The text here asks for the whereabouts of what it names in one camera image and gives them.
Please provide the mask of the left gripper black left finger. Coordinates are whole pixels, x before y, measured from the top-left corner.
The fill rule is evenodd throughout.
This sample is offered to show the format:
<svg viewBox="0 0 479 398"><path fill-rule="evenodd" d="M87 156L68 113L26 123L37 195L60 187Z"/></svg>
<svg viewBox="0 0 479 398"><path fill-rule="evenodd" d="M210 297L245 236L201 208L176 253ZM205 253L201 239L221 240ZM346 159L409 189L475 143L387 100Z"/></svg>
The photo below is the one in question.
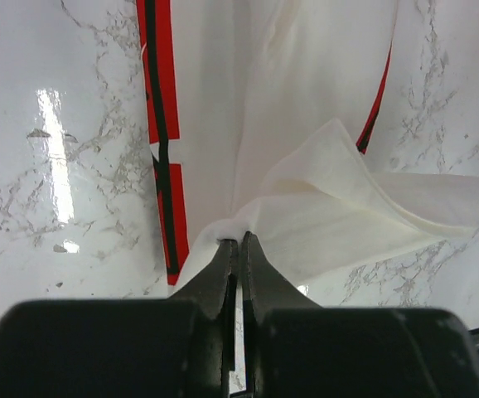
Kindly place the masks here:
<svg viewBox="0 0 479 398"><path fill-rule="evenodd" d="M163 299L50 299L0 320L0 397L226 397L238 245Z"/></svg>

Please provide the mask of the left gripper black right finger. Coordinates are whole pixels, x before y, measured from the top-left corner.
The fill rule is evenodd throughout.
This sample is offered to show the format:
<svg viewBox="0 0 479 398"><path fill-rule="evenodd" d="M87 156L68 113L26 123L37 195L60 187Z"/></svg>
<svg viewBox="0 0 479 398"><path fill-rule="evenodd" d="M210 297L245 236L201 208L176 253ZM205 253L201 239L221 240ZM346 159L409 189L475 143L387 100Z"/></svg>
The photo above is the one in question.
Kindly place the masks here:
<svg viewBox="0 0 479 398"><path fill-rule="evenodd" d="M244 236L246 389L253 397L479 397L479 351L436 308L324 308Z"/></svg>

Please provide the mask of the white t-shirt red print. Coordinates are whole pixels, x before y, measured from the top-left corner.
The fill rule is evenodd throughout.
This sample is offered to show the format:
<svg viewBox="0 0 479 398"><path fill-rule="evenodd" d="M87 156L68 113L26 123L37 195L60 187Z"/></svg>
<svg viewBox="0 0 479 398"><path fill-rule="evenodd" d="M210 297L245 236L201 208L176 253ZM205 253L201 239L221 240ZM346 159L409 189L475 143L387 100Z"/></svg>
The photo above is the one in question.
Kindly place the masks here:
<svg viewBox="0 0 479 398"><path fill-rule="evenodd" d="M140 1L167 282L252 232L293 284L479 228L479 177L371 172L396 1Z"/></svg>

